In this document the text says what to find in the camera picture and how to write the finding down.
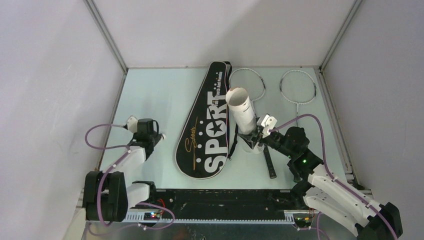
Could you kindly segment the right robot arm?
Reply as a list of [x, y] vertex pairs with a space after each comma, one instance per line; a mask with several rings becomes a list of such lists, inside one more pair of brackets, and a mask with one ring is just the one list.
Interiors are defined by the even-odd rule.
[[297, 209], [315, 209], [349, 230], [358, 240], [397, 240], [403, 234], [399, 209], [378, 203], [336, 176], [324, 161], [308, 149], [305, 130], [292, 126], [264, 137], [253, 131], [239, 134], [249, 144], [265, 145], [289, 157], [294, 176], [291, 204]]

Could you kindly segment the white shuttlecock tube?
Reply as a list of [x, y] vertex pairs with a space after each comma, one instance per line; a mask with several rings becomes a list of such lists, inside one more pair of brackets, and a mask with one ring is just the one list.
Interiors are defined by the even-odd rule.
[[232, 87], [226, 93], [225, 101], [241, 133], [250, 134], [257, 124], [247, 90], [243, 87]]

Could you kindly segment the clear round tube lid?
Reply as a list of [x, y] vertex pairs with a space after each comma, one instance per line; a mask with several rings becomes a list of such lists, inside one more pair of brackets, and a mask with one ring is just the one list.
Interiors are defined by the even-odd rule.
[[243, 150], [249, 154], [260, 154], [264, 150], [264, 145], [262, 143], [245, 141], [245, 144], [242, 146]]

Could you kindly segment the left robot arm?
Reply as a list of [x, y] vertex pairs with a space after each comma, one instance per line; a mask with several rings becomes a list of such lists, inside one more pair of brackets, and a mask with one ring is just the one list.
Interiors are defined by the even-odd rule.
[[138, 181], [137, 171], [165, 138], [160, 133], [159, 123], [152, 118], [130, 116], [121, 128], [132, 133], [129, 143], [123, 145], [123, 155], [104, 171], [90, 171], [84, 181], [82, 207], [85, 218], [105, 226], [122, 222], [128, 210], [138, 203], [153, 208], [158, 202], [158, 194], [152, 191], [154, 184]]

